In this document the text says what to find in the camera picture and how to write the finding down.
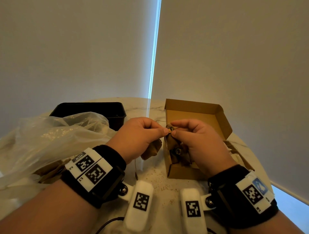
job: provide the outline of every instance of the open cardboard box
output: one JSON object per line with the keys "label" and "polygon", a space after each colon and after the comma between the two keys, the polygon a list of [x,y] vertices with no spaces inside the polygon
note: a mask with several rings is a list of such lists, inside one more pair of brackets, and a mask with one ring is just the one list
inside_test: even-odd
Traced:
{"label": "open cardboard box", "polygon": [[[232,133],[232,128],[225,117],[223,108],[218,104],[191,102],[175,99],[166,99],[165,101],[165,116],[166,124],[171,123],[177,119],[199,119],[211,125],[215,131],[221,136],[228,147],[233,147],[234,151],[237,149],[226,141]],[[181,165],[167,150],[166,143],[163,143],[164,160],[166,166],[166,173],[168,178],[172,179],[188,179],[188,180],[207,180],[207,177],[200,171],[195,162],[188,166]],[[248,169],[253,169],[252,166],[243,158]]]}

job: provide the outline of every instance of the black cable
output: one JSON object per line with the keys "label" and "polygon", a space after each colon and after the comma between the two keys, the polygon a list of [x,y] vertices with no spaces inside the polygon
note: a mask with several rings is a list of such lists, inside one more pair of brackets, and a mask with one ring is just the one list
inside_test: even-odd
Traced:
{"label": "black cable", "polygon": [[111,223],[112,221],[116,221],[116,220],[121,220],[121,221],[123,221],[124,219],[125,219],[124,217],[117,217],[117,218],[114,218],[114,219],[111,219],[111,220],[107,221],[106,223],[104,223],[104,224],[102,225],[102,227],[100,227],[100,229],[99,229],[95,234],[99,234],[100,231],[101,231],[107,224]]}
{"label": "black cable", "polygon": [[210,228],[207,228],[207,232],[212,233],[212,234],[216,234],[213,230],[211,230]]}

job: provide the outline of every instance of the black plastic tray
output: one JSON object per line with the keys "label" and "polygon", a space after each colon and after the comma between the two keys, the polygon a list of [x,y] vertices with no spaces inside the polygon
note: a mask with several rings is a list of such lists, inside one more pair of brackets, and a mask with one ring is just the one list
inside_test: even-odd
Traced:
{"label": "black plastic tray", "polygon": [[59,104],[49,116],[62,118],[90,111],[105,116],[109,127],[115,131],[121,128],[127,116],[120,102],[64,102]]}

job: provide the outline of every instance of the box lid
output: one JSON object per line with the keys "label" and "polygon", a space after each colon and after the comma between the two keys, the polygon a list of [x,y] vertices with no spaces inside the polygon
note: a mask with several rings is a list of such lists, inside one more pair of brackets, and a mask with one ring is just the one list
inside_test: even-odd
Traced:
{"label": "box lid", "polygon": [[211,125],[226,140],[232,133],[223,108],[218,104],[166,99],[166,124],[177,119],[199,119]]}

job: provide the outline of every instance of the black wrist strap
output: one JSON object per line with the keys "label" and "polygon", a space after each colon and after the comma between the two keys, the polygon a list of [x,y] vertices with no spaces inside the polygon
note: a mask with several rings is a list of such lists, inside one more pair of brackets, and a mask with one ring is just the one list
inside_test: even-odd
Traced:
{"label": "black wrist strap", "polygon": [[119,187],[119,184],[121,184],[123,180],[126,163],[120,154],[109,146],[99,145],[94,147],[93,150],[95,150],[112,166],[112,169],[103,177],[102,180],[95,184],[95,186],[89,192],[78,181],[81,180],[83,175],[86,174],[87,171],[91,170],[95,164],[77,179],[69,170],[67,170],[62,174],[61,180],[65,182],[70,188],[72,188],[83,199],[99,209],[104,202],[117,197],[117,193],[114,191],[117,189],[117,187]]}
{"label": "black wrist strap", "polygon": [[211,200],[216,207],[213,212],[230,228],[243,229],[261,224],[278,213],[277,202],[262,213],[249,202],[235,185],[245,178],[249,171],[240,166],[233,166],[208,179]]}

